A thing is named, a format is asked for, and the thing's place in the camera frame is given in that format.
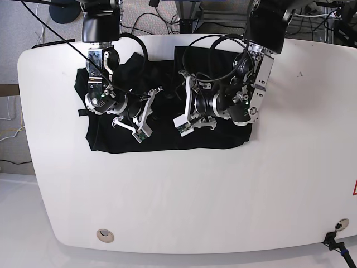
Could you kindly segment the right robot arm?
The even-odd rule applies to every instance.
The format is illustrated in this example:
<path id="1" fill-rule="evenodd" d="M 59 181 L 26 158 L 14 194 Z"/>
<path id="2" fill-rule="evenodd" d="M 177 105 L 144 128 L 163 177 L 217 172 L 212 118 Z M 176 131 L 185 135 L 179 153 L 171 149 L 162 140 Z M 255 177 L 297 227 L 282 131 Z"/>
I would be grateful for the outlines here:
<path id="1" fill-rule="evenodd" d="M 150 137 L 147 123 L 151 105 L 163 89 L 147 74 L 148 51 L 139 38 L 122 32 L 122 1 L 80 1 L 83 12 L 82 41 L 89 43 L 86 57 L 88 91 L 86 108 L 97 116 L 112 114 L 112 125 L 131 131 L 139 141 Z M 119 53 L 113 42 L 120 38 L 136 41 L 142 51 L 141 60 L 121 70 Z"/>

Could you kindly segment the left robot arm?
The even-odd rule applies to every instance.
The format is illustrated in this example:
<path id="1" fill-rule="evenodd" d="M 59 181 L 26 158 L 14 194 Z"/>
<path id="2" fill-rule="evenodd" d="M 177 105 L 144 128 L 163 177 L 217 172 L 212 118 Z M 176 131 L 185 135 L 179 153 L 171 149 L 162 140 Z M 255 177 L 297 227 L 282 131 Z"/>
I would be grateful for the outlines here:
<path id="1" fill-rule="evenodd" d="M 289 2 L 251 1 L 246 31 L 238 41 L 243 52 L 235 57 L 231 71 L 219 78 L 201 79 L 189 72 L 189 49 L 185 49 L 180 70 L 185 78 L 185 110 L 173 121 L 181 136 L 196 128 L 214 130 L 218 118 L 231 120 L 239 127 L 257 121 L 274 63 L 273 55 L 282 52 L 292 16 L 293 7 Z"/>

